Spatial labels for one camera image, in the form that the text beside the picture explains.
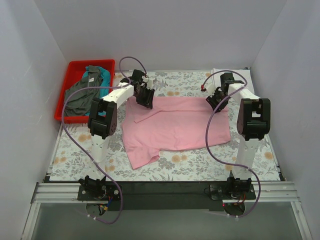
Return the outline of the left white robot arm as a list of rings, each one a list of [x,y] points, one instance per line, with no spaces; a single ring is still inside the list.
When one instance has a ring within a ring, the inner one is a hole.
[[[118,108],[133,97],[138,105],[152,109],[154,93],[153,81],[147,72],[135,69],[132,75],[124,77],[111,93],[92,100],[87,123],[92,149],[88,155],[97,170],[89,172],[79,183],[95,200],[101,200],[106,196],[108,189],[102,183],[111,179],[103,170],[101,162],[105,158],[109,137],[117,129]]]

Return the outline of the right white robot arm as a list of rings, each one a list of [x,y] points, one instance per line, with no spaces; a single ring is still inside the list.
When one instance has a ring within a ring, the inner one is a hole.
[[[219,75],[220,81],[211,85],[201,85],[201,91],[207,91],[207,103],[213,114],[221,113],[228,101],[233,99],[239,105],[236,121],[239,134],[239,148],[236,162],[231,163],[232,170],[226,181],[209,186],[213,200],[256,198],[252,185],[252,169],[257,147],[271,128],[271,101],[260,98],[248,88],[248,81],[234,70],[218,70],[212,76]]]

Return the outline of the pink t shirt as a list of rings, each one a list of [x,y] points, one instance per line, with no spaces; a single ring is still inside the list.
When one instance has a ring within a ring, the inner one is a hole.
[[[160,151],[186,151],[231,140],[228,109],[213,114],[204,97],[160,96],[147,109],[125,104],[122,140],[133,169],[157,161]]]

